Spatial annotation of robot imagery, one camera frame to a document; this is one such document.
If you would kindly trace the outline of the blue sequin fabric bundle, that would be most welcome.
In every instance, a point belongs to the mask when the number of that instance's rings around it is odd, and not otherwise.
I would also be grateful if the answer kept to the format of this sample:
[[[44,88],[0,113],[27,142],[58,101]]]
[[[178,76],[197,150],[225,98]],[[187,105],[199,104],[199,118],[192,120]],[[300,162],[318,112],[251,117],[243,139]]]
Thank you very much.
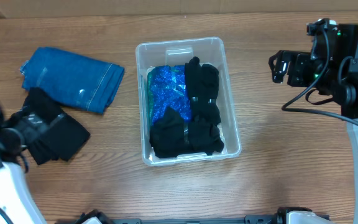
[[[164,116],[167,107],[175,110],[185,121],[191,119],[184,65],[164,65],[151,69],[147,74],[147,93],[151,125]]]

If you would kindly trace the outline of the blue denim jeans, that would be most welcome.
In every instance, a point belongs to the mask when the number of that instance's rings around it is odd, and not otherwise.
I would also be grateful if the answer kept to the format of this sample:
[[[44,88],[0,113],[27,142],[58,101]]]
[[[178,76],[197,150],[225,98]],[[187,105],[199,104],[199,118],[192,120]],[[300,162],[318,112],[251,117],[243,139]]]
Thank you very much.
[[[26,90],[40,88],[72,108],[103,114],[113,102],[124,67],[53,47],[39,47],[20,68]]]

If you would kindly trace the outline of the black garment with tape band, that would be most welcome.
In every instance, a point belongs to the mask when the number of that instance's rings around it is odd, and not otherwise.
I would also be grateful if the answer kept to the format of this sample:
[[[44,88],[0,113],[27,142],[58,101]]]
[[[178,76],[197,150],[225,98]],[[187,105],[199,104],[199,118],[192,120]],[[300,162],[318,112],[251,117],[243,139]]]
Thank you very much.
[[[38,165],[50,160],[69,161],[90,138],[77,120],[40,88],[31,88],[23,107],[6,121],[16,129]]]

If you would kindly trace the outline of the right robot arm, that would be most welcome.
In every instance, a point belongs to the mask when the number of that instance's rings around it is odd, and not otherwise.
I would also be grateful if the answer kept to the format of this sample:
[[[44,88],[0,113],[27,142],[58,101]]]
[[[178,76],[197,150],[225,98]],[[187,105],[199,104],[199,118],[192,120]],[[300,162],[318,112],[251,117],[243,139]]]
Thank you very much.
[[[358,24],[337,24],[328,18],[306,26],[313,37],[310,52],[279,50],[269,58],[268,64],[275,83],[287,83],[304,90],[282,106],[287,112],[311,113],[337,118],[346,122],[354,161],[354,187],[356,204],[354,223],[358,223]],[[309,98],[317,91],[328,99],[320,105],[335,102],[341,107],[339,114],[291,107],[301,97]]]

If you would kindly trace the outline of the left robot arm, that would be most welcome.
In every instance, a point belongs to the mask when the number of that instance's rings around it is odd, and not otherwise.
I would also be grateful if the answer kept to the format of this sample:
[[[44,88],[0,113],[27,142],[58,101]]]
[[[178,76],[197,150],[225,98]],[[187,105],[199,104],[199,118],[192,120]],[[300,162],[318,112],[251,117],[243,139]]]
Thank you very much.
[[[23,169],[17,160],[24,157],[24,138],[3,124],[0,105],[0,223],[45,223],[25,180],[27,162],[23,162]]]

